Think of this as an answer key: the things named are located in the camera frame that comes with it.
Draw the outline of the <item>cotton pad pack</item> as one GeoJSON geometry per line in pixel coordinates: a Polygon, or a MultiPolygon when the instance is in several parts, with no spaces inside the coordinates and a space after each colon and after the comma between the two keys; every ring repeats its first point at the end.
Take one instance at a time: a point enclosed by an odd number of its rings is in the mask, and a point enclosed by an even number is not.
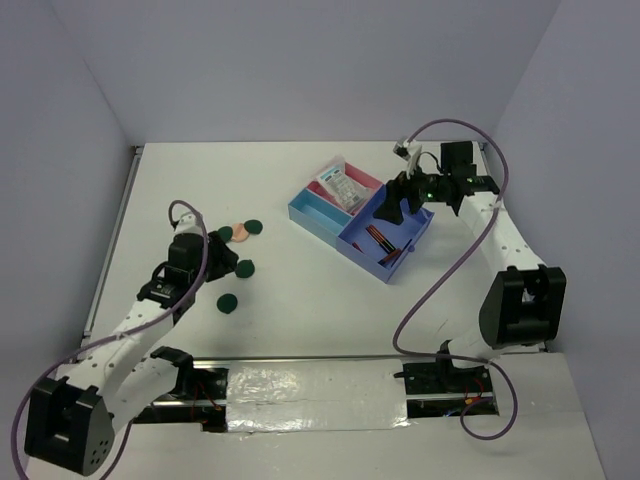
{"type": "Polygon", "coordinates": [[[334,156],[318,170],[314,180],[326,198],[351,215],[358,211],[381,185],[379,180],[354,167],[341,155],[334,156]]]}

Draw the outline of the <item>dark red lip gloss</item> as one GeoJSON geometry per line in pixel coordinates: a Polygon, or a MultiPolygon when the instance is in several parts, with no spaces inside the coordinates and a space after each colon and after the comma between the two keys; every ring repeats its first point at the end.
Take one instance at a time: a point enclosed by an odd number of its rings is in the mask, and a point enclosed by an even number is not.
{"type": "Polygon", "coordinates": [[[396,247],[374,225],[370,225],[369,227],[382,237],[387,246],[390,247],[391,251],[396,249],[396,247]]]}

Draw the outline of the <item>slanted red lip gloss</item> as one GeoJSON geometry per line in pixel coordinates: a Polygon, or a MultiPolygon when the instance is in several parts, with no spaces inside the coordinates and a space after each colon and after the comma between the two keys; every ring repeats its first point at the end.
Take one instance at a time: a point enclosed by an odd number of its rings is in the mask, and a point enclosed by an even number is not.
{"type": "Polygon", "coordinates": [[[362,250],[362,248],[356,243],[356,242],[352,242],[351,245],[359,252],[364,254],[364,251],[362,250]]]}

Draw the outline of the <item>red lip gloss tube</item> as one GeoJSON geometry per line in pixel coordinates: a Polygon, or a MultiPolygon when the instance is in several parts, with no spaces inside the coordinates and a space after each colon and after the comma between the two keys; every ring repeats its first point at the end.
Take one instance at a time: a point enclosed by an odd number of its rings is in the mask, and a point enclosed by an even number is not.
{"type": "Polygon", "coordinates": [[[384,242],[384,240],[382,239],[382,237],[376,233],[374,230],[371,229],[371,227],[367,227],[366,228],[367,232],[370,234],[370,236],[388,253],[391,251],[390,247],[387,246],[387,244],[384,242]]]}

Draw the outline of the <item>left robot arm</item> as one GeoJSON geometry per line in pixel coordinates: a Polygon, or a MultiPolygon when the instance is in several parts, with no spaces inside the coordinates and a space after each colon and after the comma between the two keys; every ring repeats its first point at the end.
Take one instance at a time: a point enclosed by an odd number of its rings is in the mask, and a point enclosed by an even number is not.
{"type": "Polygon", "coordinates": [[[160,347],[206,283],[233,273],[238,256],[202,220],[173,222],[165,261],[140,288],[124,320],[87,357],[58,379],[39,380],[29,395],[26,455],[82,476],[106,461],[121,429],[153,400],[184,398],[195,389],[193,358],[160,347]]]}

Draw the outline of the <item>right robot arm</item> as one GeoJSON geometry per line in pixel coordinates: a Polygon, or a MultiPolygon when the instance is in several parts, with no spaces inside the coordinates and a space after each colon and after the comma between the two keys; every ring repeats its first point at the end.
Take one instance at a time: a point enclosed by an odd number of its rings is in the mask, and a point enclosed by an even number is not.
{"type": "Polygon", "coordinates": [[[436,156],[437,171],[422,171],[422,146],[409,140],[396,143],[394,153],[406,161],[405,170],[387,182],[378,220],[401,222],[401,206],[417,212],[426,202],[449,206],[474,236],[474,244],[495,274],[480,307],[475,326],[445,341],[436,354],[435,379],[444,390],[456,391],[470,370],[511,347],[535,346],[556,338],[567,279],[527,245],[489,175],[481,175],[470,141],[446,142],[436,156]]]}

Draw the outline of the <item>long red lip gloss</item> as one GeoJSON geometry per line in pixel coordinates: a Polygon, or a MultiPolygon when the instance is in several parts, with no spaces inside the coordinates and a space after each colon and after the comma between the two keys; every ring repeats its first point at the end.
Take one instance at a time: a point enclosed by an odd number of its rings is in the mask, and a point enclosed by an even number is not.
{"type": "Polygon", "coordinates": [[[388,253],[385,257],[383,257],[381,260],[378,261],[379,265],[385,265],[386,263],[388,263],[389,261],[395,259],[396,257],[398,257],[400,254],[402,253],[402,251],[400,249],[395,249],[392,252],[388,253]]]}

